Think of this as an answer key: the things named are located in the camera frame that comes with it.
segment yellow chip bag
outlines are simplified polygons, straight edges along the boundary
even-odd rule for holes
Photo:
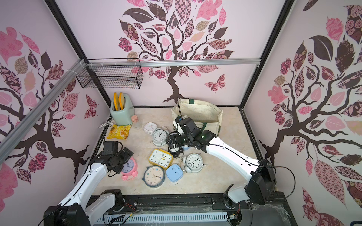
[[[107,139],[117,138],[120,140],[127,140],[130,128],[130,125],[113,125]]]

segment butterfly decal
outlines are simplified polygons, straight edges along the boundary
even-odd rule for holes
[[[89,105],[89,108],[88,108],[88,110],[85,112],[85,115],[84,115],[84,118],[86,119],[86,118],[89,118],[89,117],[94,117],[94,116],[96,116],[97,115],[97,112],[96,112],[96,110],[95,110],[95,108],[97,108],[97,103],[96,103],[96,101],[93,101],[92,99],[91,99],[91,97],[90,96],[88,96],[88,94],[86,94],[86,96],[87,96],[87,102],[88,102],[88,105]]]
[[[214,91],[216,93],[216,91],[219,89],[219,88],[225,88],[225,74],[221,75],[218,79],[218,81],[216,83],[214,82],[208,82],[208,83],[205,83],[205,85],[207,87],[210,87],[212,91]]]

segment aluminum rail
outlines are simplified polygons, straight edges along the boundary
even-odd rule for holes
[[[162,60],[162,61],[106,61],[117,60],[117,58],[108,59],[89,59],[88,66],[121,66],[121,65],[135,65],[141,67],[165,67],[165,66],[199,66],[199,65],[231,65],[231,64],[259,64],[260,58],[236,58],[236,59],[211,59],[211,60]]]
[[[73,66],[61,77],[61,79],[59,79],[54,87],[45,95],[45,97],[43,97],[13,129],[13,131],[5,137],[5,139],[0,143],[0,164],[5,161],[6,157],[9,156],[21,139],[25,137],[42,114],[49,108],[49,106],[73,80],[73,78],[84,69],[84,67],[86,67],[84,60],[78,60],[74,63]]]

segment pink wall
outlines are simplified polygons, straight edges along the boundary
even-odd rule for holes
[[[259,58],[283,3],[284,0],[58,1],[89,59],[142,60]],[[84,26],[84,21],[92,28]],[[170,21],[180,22],[180,29],[174,25],[166,28]],[[255,65],[171,67],[170,73],[166,67],[145,68],[140,89],[106,90],[111,98],[114,92],[130,94],[134,105],[174,105],[181,97],[237,105],[254,68]],[[187,75],[180,75],[180,69]],[[225,86],[220,86],[217,81],[223,74]]]
[[[42,0],[0,6],[2,140],[78,57]],[[59,203],[82,176],[108,114],[98,90],[76,80],[67,86],[0,166],[2,224],[37,225]]]
[[[362,219],[361,28],[361,1],[297,1],[245,107],[298,225]]]

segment marble floor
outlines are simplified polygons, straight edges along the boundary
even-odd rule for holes
[[[223,110],[223,119],[219,137],[241,153],[256,158],[239,109],[237,107],[220,107],[220,109]],[[171,108],[136,108],[135,114],[139,117],[143,126],[151,121],[159,127],[166,126],[170,131],[173,131],[172,121],[174,119],[171,116]],[[120,189],[124,195],[223,193],[230,184],[245,181],[236,170],[222,160],[201,150],[190,148],[185,151],[185,155],[191,153],[200,154],[206,166],[199,173],[184,173],[183,177],[175,183],[166,178],[158,188],[150,188],[141,179],[146,167],[151,166],[148,157],[155,148],[167,150],[168,147],[167,145],[156,147],[151,141],[152,137],[146,134],[143,128],[139,130],[131,128],[128,139],[126,141],[121,140],[121,142],[124,147],[134,152],[133,157],[138,164],[138,176],[130,181],[123,181],[122,174],[113,177],[106,176],[98,184],[93,194],[99,195],[107,189]],[[174,159],[173,164],[175,163],[179,165],[181,163],[183,169],[181,158]]]

